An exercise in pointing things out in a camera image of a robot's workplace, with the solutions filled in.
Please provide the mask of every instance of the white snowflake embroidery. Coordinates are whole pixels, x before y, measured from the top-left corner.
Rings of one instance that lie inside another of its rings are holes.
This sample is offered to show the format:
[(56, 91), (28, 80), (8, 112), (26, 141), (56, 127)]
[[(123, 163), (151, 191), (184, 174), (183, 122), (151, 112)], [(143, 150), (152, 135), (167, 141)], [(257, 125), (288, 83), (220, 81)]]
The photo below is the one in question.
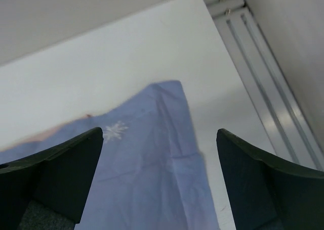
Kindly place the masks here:
[(103, 131), (104, 143), (108, 141), (113, 141), (115, 138), (121, 140), (122, 133), (125, 133), (124, 130), (128, 129), (127, 126), (121, 121), (118, 121), (115, 125), (106, 126), (106, 129)]

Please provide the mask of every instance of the blue cloth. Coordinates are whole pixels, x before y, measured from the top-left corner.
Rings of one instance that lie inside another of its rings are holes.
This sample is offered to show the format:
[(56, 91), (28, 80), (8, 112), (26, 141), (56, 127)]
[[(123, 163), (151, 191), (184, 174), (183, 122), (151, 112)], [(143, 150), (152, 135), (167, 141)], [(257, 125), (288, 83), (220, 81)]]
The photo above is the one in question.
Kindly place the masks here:
[(1, 163), (55, 146), (95, 126), (103, 129), (104, 144), (76, 230), (219, 229), (178, 81), (152, 84), (107, 114), (77, 120), (45, 141), (2, 152)]

